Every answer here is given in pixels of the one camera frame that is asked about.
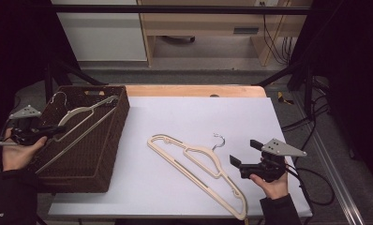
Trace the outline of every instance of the metal hook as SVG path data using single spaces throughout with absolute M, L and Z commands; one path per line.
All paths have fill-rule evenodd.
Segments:
M 64 106 L 65 106 L 65 109 L 66 109 L 67 111 L 69 111 L 69 109 L 67 108 L 67 94 L 65 94 L 64 92 L 57 92 L 57 93 L 55 93 L 55 94 L 52 96 L 52 100 L 50 101 L 50 104 L 53 104 L 53 103 L 54 103 L 54 99 L 55 99 L 55 97 L 57 96 L 57 94 L 64 94 L 64 96 L 65 96 Z
M 225 145 L 225 138 L 224 137 L 222 137 L 221 135 L 219 135 L 219 134 L 214 134 L 214 136 L 215 137 L 220 137 L 221 139 L 222 139 L 222 143 L 221 144 L 216 144 L 214 147 L 213 147 L 213 151 L 216 149 L 216 148 L 218 148 L 218 147 L 222 147 L 222 146 L 224 146 Z

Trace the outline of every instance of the wooden cabinet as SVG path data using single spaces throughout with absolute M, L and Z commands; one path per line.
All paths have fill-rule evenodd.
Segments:
M 255 2 L 256 0 L 138 0 L 139 5 L 145 6 L 254 7 Z M 279 7 L 302 7 L 310 4 L 311 0 L 278 0 L 277 3 Z M 270 49 L 263 39 L 263 15 L 142 13 L 140 17 L 149 65 L 152 64 L 156 36 L 251 36 L 261 65 L 266 66 L 271 57 Z M 266 28 L 272 38 L 298 37 L 305 17 L 267 15 Z

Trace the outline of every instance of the woven basket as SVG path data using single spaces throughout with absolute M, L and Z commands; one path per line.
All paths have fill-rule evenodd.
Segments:
M 126 122 L 129 103 L 124 86 L 61 86 L 48 102 L 40 116 L 40 125 L 58 125 L 67 114 L 80 107 L 91 107 L 104 99 L 118 96 L 118 100 L 102 104 L 92 111 L 80 112 L 66 123 L 67 131 L 37 152 L 27 169 L 37 172 L 70 144 L 79 139 L 64 155 L 38 172 L 40 193 L 106 192 L 108 191 L 113 165 L 122 130 Z

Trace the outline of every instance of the hand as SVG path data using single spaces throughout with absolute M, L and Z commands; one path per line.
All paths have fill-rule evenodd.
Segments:
M 6 130 L 6 142 L 11 142 L 9 138 L 12 128 Z M 5 145 L 3 146 L 3 171 L 19 170 L 24 168 L 31 161 L 35 152 L 44 146 L 47 137 L 42 137 L 34 145 Z
M 289 194 L 287 172 L 283 173 L 278 180 L 271 183 L 266 183 L 256 174 L 251 174 L 249 178 L 256 183 L 257 186 L 262 188 L 267 198 L 275 200 Z

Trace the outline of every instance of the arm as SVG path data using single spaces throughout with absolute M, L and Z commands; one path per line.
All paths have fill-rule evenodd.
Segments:
M 0 172 L 0 224 L 36 224 L 37 176 L 23 168 L 47 138 L 34 145 L 3 147 L 3 171 Z
M 289 194 L 287 172 L 271 183 L 266 183 L 255 174 L 251 174 L 250 179 L 262 188 L 266 195 L 265 199 L 260 200 L 266 225 L 301 224 Z

